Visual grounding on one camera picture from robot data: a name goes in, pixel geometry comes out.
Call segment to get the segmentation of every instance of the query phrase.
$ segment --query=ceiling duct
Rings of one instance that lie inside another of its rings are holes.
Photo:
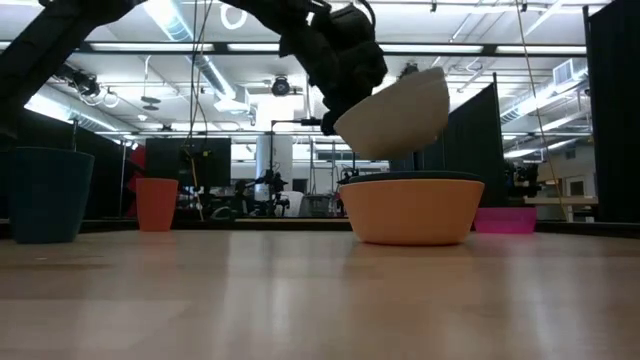
[[[26,109],[56,118],[65,122],[77,119],[78,124],[92,132],[96,131],[135,131],[137,128],[103,113],[97,108],[85,105],[82,101],[45,85],[25,105]]]
[[[144,8],[155,23],[162,29],[169,39],[176,42],[193,42],[195,40],[192,29],[187,26],[174,0],[152,0],[144,3]],[[192,56],[186,56],[189,62]],[[206,56],[197,54],[194,65],[202,72],[207,84],[216,91],[220,99],[234,100],[235,87],[224,78],[213,61]]]
[[[586,59],[569,59],[553,69],[552,79],[536,87],[537,100],[533,91],[528,91],[517,97],[507,107],[508,110],[500,114],[500,122],[504,125],[526,116],[536,108],[549,105],[565,92],[580,85],[586,80],[588,74],[589,68]]]

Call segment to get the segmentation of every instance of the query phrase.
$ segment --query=bowl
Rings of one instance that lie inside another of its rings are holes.
[[[354,183],[340,187],[349,221],[361,241],[405,246],[464,242],[484,191],[477,177],[380,180],[383,177],[354,178]]]
[[[444,71],[433,68],[364,99],[334,129],[362,159],[388,160],[435,142],[448,117]]]

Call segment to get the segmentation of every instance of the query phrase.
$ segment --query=orange cup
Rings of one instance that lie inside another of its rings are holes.
[[[137,179],[136,203],[140,231],[166,232],[171,230],[177,195],[177,180]]]
[[[380,245],[455,245],[471,230],[484,184],[447,179],[379,180],[340,187],[356,235]]]

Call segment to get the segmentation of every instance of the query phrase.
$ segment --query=orange bowl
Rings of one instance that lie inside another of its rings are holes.
[[[484,184],[479,181],[407,179],[340,187],[353,231],[380,245],[455,245],[471,230]]]

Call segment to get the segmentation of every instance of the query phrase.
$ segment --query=white pillar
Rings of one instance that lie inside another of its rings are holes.
[[[293,120],[294,107],[291,99],[285,97],[270,97],[258,104],[256,114],[256,130],[270,131],[272,120]],[[293,188],[293,138],[291,136],[279,136],[278,131],[291,131],[293,124],[277,124],[273,129],[273,171],[279,172],[282,180],[288,182],[285,191]],[[269,169],[270,145],[269,135],[261,135],[256,142],[256,178],[264,176]],[[269,187],[257,185],[255,197],[258,201],[269,199]]]
[[[269,169],[269,135],[261,135],[256,143],[256,178],[264,176]],[[279,172],[282,180],[288,182],[285,191],[293,188],[293,137],[273,136],[273,171]],[[255,198],[258,201],[269,199],[269,187],[266,185],[256,185]]]

